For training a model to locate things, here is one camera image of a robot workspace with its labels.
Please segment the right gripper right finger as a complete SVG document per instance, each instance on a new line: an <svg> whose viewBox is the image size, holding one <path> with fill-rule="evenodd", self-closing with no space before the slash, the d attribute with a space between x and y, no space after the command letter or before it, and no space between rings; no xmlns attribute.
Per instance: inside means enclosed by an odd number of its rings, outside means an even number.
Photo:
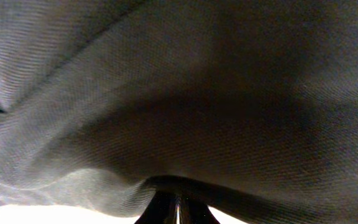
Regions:
<svg viewBox="0 0 358 224"><path fill-rule="evenodd" d="M179 224L220 224L205 203L184 195L177 197Z"/></svg>

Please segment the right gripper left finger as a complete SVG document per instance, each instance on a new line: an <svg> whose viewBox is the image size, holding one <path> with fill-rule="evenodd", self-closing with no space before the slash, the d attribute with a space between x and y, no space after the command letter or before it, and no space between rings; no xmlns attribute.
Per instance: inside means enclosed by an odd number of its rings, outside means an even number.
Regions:
<svg viewBox="0 0 358 224"><path fill-rule="evenodd" d="M177 196L158 191L135 224L176 224Z"/></svg>

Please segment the black polo shirt Sydrogen logo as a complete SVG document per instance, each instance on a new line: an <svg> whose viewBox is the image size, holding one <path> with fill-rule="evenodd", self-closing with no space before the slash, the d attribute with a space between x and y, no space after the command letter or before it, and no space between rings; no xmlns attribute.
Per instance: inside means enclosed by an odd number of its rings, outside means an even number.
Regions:
<svg viewBox="0 0 358 224"><path fill-rule="evenodd" d="M358 0L0 0L0 207L358 223Z"/></svg>

